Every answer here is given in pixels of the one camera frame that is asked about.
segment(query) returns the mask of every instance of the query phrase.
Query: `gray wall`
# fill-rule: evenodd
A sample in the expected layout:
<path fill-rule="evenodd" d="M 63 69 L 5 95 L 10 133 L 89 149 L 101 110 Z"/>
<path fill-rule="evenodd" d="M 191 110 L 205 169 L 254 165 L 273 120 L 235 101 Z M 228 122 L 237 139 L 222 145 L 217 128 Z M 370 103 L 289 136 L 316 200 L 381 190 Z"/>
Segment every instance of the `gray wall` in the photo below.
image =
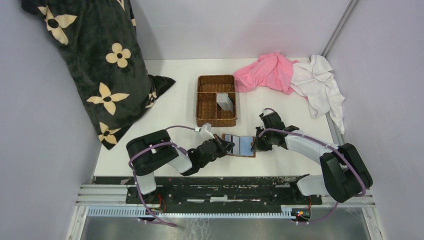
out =
<path fill-rule="evenodd" d="M 362 0 L 329 61 L 389 240 L 423 239 L 424 4 Z"/>
<path fill-rule="evenodd" d="M 6 0 L 0 30 L 0 239 L 64 239 L 100 143 L 45 23 Z"/>
<path fill-rule="evenodd" d="M 145 59 L 322 53 L 349 0 L 132 0 Z"/>

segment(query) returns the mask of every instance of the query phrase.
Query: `black blanket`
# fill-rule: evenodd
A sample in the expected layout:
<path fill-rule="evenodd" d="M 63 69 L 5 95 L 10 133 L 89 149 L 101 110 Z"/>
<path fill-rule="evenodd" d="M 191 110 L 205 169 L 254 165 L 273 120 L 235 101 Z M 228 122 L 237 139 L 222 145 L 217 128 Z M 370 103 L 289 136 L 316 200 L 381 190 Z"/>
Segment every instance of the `black blanket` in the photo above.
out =
<path fill-rule="evenodd" d="M 22 0 L 66 61 L 101 143 L 111 149 L 175 81 L 148 75 L 130 0 Z"/>

